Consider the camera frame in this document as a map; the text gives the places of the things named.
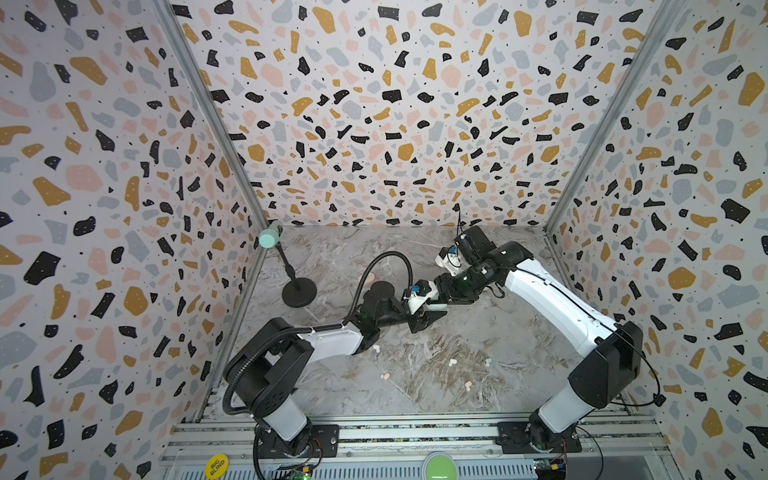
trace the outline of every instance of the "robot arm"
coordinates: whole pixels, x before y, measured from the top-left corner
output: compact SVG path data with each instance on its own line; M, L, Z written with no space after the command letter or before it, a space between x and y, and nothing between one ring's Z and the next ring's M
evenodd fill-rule
M474 226L456 237L453 246L443 248L435 261L448 272L417 281L400 298L391 283L375 282L348 323L297 334L271 346L270 359L251 359L266 339L290 328L283 319L272 319L230 360L225 369L230 383L235 372L248 365L230 388L251 416L271 426L286 452L301 453L310 435L311 424L290 398L307 363L363 352L385 326L408 323L412 333L421 331L445 316L450 305L474 303L493 283L527 300L584 357L568 384L531 414L526 444L543 452L559 445L578 420L605 407L637 377L641 330L632 322L614 324L616 330L606 327L611 319L565 288L519 243L497 247Z

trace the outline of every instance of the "yellow sticker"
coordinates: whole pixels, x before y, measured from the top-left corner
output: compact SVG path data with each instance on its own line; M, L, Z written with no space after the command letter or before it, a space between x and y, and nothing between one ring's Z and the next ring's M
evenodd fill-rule
M205 478L208 478L208 480L221 478L227 473L227 468L229 466L230 460L226 455L222 453L214 455L208 460L208 465L205 465Z

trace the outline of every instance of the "marble surface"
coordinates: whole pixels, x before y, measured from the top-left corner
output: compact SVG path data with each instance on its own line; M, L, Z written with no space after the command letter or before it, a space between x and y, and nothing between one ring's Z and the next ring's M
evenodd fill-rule
M542 229L483 230L497 245L518 241L558 276ZM414 281L433 280L442 272L434 259L454 236L450 227L287 228L283 234L286 255L298 276L316 282L317 298L299 309L283 304L280 294L287 277L277 252L270 252L233 354L275 316L297 326L340 320L370 260L387 250L398 250L409 258ZM382 260L373 273L377 280L392 283L396 291L406 286L406 268L397 257ZM407 325L389 327L378 344L378 354L370 349L308 365L293 394L302 410L307 415L530 412L565 384L580 361L560 332L509 292L503 299L486 292L472 305L451 306L447 316L415 335ZM490 366L485 364L488 358ZM458 363L450 366L450 359ZM389 380L381 379L387 372ZM464 387L467 381L473 384L470 392ZM211 395L206 417L225 416L222 394L219 389Z

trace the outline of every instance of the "green button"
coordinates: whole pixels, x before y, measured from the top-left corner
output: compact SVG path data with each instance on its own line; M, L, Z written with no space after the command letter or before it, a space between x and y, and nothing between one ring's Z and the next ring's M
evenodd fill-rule
M426 480L457 480L458 478L455 463L442 453L433 453L425 463Z

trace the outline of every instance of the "terrazzo wallpaper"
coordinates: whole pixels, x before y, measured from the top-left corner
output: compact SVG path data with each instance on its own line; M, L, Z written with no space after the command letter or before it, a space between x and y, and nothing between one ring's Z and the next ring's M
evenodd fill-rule
M265 214L546 223L660 4L173 0Z
M688 3L554 235L584 298L643 327L643 410L692 480L768 478L766 45L768 2Z
M250 212L141 2L2 2L0 39L0 478L151 478Z

